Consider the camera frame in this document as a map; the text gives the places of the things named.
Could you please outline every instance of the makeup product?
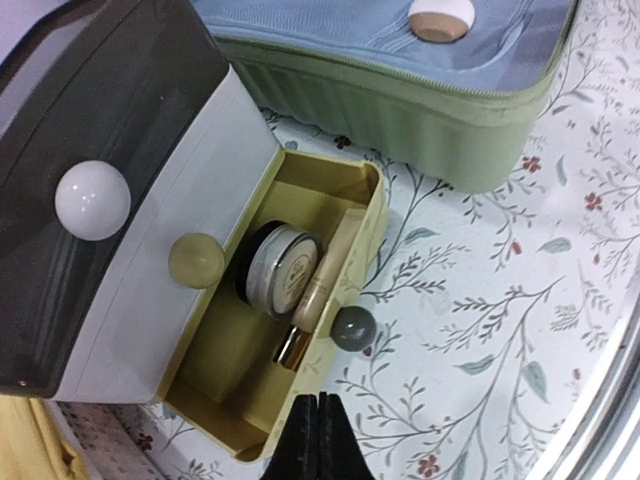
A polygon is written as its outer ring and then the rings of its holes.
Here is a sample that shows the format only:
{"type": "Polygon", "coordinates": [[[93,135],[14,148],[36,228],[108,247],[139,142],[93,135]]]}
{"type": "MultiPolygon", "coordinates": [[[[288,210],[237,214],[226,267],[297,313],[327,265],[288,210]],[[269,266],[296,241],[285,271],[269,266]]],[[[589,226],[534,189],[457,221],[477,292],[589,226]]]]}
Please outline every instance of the makeup product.
{"type": "Polygon", "coordinates": [[[204,289],[217,285],[225,265],[222,246],[204,233],[183,235],[169,252],[169,271],[173,280],[189,288],[204,289]]]}
{"type": "Polygon", "coordinates": [[[409,25],[421,40],[450,43],[471,29],[476,11],[470,0],[414,0],[409,25]]]}
{"type": "Polygon", "coordinates": [[[317,236],[280,221],[265,224],[250,238],[238,266],[238,296],[277,320],[289,320],[321,254],[317,236]]]}
{"type": "Polygon", "coordinates": [[[378,326],[371,312],[352,305],[341,308],[331,327],[331,338],[346,352],[361,352],[376,337],[378,326]]]}
{"type": "Polygon", "coordinates": [[[333,234],[325,255],[295,309],[291,319],[292,327],[276,351],[274,361],[285,368],[295,370],[299,366],[356,234],[362,225],[364,214],[364,209],[348,209],[333,234]]]}

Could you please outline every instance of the floral pattern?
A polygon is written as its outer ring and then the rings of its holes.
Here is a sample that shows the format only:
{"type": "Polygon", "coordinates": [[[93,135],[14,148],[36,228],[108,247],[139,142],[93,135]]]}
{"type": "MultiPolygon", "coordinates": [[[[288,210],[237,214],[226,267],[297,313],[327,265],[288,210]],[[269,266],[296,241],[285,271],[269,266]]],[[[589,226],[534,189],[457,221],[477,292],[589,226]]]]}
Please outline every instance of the floral pattern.
{"type": "MultiPolygon", "coordinates": [[[[361,300],[379,334],[340,353],[326,382],[377,479],[524,478],[562,428],[640,253],[639,92],[640,6],[585,0],[548,104],[493,192],[465,195],[264,112],[287,148],[385,173],[390,228],[361,300]]],[[[264,470],[162,405],[112,412],[168,479],[264,470]]]]}

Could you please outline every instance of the yellow knob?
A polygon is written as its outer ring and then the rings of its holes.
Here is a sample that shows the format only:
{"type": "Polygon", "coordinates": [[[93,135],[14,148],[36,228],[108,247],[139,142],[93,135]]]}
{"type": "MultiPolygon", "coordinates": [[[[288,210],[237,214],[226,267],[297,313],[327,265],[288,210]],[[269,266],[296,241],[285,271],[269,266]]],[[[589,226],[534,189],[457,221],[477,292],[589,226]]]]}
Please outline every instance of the yellow knob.
{"type": "Polygon", "coordinates": [[[187,233],[180,237],[169,253],[171,276],[185,287],[204,289],[216,285],[224,267],[222,246],[204,233],[187,233]]]}

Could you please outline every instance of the drawer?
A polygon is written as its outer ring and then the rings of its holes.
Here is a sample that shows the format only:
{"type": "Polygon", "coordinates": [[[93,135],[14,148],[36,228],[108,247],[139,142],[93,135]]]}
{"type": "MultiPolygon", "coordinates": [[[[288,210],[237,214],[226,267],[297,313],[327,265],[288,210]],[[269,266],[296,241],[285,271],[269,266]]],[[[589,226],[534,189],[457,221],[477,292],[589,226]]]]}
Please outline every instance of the drawer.
{"type": "Polygon", "coordinates": [[[322,388],[336,353],[333,320],[340,308],[357,303],[388,225],[383,177],[375,165],[289,151],[283,155],[239,237],[277,219],[318,235],[326,246],[348,208],[366,209],[300,367],[292,371],[272,361],[289,325],[238,298],[235,278],[242,250],[236,248],[239,242],[231,242],[222,280],[203,295],[160,393],[243,462],[268,456],[295,397],[322,388]]]}

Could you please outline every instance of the cosmetic jar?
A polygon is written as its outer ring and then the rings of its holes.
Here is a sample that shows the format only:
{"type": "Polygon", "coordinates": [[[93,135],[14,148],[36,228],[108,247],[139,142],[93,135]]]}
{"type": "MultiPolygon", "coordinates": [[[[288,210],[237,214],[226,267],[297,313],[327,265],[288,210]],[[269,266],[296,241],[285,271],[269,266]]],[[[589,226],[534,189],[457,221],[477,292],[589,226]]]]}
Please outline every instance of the cosmetic jar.
{"type": "Polygon", "coordinates": [[[322,242],[285,222],[272,221],[252,235],[241,253],[236,292],[276,320],[290,320],[313,275],[322,242]]]}

